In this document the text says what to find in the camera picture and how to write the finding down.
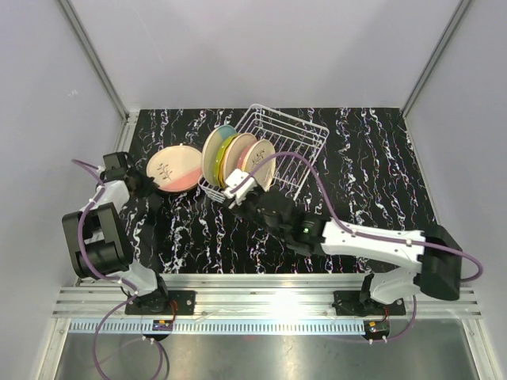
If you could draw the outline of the blue cream branch plate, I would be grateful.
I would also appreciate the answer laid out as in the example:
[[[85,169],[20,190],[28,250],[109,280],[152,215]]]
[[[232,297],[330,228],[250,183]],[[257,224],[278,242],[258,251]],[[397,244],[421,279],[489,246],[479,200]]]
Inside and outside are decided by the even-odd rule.
[[[236,134],[231,125],[223,125],[215,128],[207,137],[202,150],[201,168],[204,179],[211,185],[217,186],[214,178],[216,155],[225,140]]]

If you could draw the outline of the pink scalloped plate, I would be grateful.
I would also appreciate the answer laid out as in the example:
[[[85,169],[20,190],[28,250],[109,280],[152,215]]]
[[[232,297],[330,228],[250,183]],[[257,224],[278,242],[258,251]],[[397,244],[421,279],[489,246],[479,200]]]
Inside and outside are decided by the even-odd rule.
[[[254,167],[254,147],[250,146],[244,149],[238,162],[237,168],[245,173],[249,173]]]

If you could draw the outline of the pink cream branch plate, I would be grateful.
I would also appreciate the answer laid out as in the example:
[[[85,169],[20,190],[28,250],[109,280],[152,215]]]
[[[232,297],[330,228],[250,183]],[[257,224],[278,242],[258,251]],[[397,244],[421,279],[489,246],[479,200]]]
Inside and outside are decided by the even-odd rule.
[[[161,192],[186,192],[199,182],[201,157],[201,152],[192,146],[169,146],[150,158],[146,175],[154,179]]]
[[[239,158],[242,156],[242,152],[245,149],[250,148],[256,141],[257,139],[250,133],[238,134],[231,140],[231,143],[228,145],[224,152],[219,169],[219,179],[222,188],[225,186],[225,180],[237,168]]]

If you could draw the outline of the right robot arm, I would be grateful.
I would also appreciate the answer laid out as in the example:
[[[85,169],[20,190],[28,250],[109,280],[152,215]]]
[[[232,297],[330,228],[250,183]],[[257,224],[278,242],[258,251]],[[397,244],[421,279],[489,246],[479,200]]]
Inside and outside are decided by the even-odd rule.
[[[442,226],[436,235],[382,230],[336,222],[326,215],[304,211],[277,191],[255,188],[229,209],[254,222],[301,256],[353,256],[394,265],[366,275],[358,291],[336,291],[337,314],[382,315],[398,300],[422,293],[441,301],[459,300],[462,259],[453,253],[457,243]]]

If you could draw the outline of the orange cream branch plate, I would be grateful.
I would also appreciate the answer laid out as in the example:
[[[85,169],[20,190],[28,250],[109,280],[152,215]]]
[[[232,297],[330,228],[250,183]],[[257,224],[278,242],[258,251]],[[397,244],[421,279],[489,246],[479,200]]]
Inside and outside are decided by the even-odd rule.
[[[242,171],[250,173],[258,167],[268,156],[275,154],[274,145],[267,139],[262,139],[254,143],[246,153],[242,163]],[[273,182],[276,172],[276,159],[272,158],[267,161],[253,175],[255,181],[267,192]]]

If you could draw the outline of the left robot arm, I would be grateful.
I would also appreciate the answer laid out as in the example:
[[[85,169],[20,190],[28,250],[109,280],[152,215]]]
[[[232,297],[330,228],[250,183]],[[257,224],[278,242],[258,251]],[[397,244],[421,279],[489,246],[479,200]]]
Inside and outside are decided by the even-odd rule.
[[[163,314],[170,307],[167,287],[156,271],[135,259],[119,216],[132,197],[147,197],[157,185],[135,167],[127,152],[106,154],[103,160],[103,166],[71,161],[97,182],[86,205],[62,218],[72,268],[80,279],[119,285],[137,310]]]

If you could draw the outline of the green polka dot plate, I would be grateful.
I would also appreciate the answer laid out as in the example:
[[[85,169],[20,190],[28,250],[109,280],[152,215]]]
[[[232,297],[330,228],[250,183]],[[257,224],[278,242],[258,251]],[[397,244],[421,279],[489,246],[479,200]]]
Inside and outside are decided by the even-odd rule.
[[[223,179],[222,179],[222,174],[221,174],[223,157],[227,151],[227,148],[229,147],[229,145],[234,141],[234,139],[237,136],[238,136],[238,134],[227,137],[222,142],[221,146],[219,147],[218,153],[215,156],[215,165],[214,165],[214,169],[213,169],[213,176],[214,176],[214,179],[217,182],[217,185],[219,187],[223,186]]]

